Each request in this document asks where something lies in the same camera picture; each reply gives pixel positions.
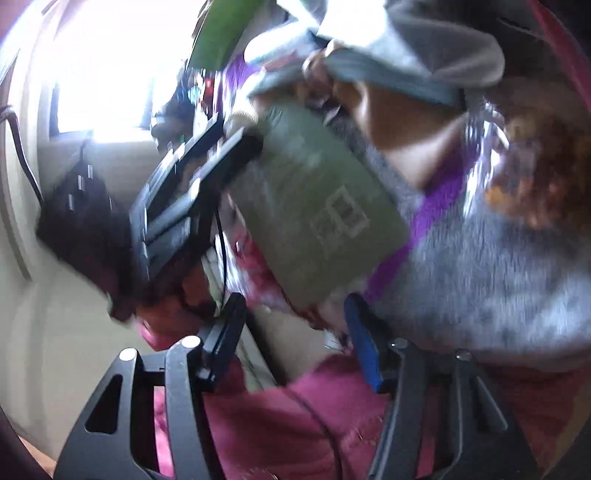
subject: green pouch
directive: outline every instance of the green pouch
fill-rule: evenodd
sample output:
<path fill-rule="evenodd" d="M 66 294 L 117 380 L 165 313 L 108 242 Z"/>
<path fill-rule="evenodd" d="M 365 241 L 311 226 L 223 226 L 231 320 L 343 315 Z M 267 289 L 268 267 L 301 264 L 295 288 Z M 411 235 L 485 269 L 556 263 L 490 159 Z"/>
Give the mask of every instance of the green pouch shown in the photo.
<path fill-rule="evenodd" d="M 256 127 L 263 153 L 230 192 L 294 307 L 324 300 L 406 243 L 380 182 L 312 112 L 281 100 Z"/>
<path fill-rule="evenodd" d="M 189 67 L 223 70 L 246 26 L 265 0 L 213 0 L 195 37 Z"/>

